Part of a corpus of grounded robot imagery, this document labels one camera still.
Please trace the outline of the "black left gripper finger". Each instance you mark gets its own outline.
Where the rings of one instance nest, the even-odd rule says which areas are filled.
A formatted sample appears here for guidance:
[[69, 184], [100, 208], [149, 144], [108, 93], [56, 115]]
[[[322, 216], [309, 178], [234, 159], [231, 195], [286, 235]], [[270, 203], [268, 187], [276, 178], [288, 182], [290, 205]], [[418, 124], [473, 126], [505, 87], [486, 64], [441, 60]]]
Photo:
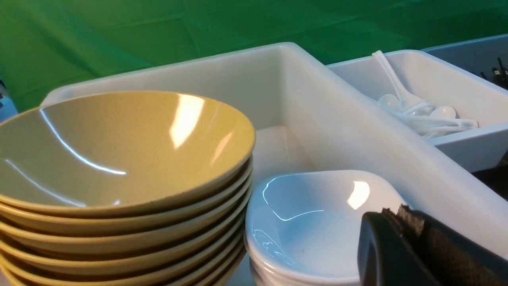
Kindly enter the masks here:
[[361, 286], [506, 286], [507, 260], [428, 214], [399, 206], [362, 216]]

